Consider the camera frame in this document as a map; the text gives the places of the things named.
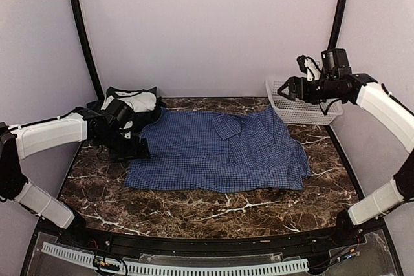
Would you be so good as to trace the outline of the white and green raglan shirt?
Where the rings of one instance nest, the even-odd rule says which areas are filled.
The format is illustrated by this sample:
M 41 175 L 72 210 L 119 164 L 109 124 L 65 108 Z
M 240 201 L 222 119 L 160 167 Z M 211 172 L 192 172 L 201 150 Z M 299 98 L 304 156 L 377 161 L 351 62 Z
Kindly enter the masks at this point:
M 109 87 L 106 91 L 105 99 L 101 110 L 108 108 L 114 100 L 126 103 L 135 113 L 154 111 L 157 102 L 157 88 L 142 90 L 121 90 Z

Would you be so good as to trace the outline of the blue checkered shirt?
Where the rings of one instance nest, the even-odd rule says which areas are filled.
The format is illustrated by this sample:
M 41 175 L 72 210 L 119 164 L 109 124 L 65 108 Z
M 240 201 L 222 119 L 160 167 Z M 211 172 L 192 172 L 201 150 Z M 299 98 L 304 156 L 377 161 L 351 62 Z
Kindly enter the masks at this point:
M 302 145 L 272 107 L 246 115 L 163 109 L 141 137 L 151 157 L 131 161 L 124 185 L 133 189 L 301 191 L 311 176 Z

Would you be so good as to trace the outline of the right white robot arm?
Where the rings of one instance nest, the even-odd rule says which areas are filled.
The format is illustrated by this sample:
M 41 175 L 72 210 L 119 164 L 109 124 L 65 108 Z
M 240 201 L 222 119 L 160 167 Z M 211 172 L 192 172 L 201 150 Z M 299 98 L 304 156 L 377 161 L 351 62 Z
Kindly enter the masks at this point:
M 337 215 L 330 233 L 334 245 L 350 243 L 368 224 L 413 201 L 413 114 L 377 80 L 368 74 L 314 81 L 294 76 L 278 94 L 312 104 L 340 100 L 356 107 L 347 109 L 334 128 L 366 196 Z

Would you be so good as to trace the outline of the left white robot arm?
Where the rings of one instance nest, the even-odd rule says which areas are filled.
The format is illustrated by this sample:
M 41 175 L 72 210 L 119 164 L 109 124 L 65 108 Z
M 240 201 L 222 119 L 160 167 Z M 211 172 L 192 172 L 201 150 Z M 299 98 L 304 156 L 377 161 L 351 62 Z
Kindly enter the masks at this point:
M 78 248 L 91 243 L 83 217 L 37 186 L 21 169 L 27 158 L 73 143 L 94 140 L 108 148 L 112 160 L 148 159 L 145 138 L 125 136 L 132 110 L 127 105 L 96 112 L 77 107 L 55 118 L 24 125 L 1 124 L 1 201 L 15 202 L 60 229 Z

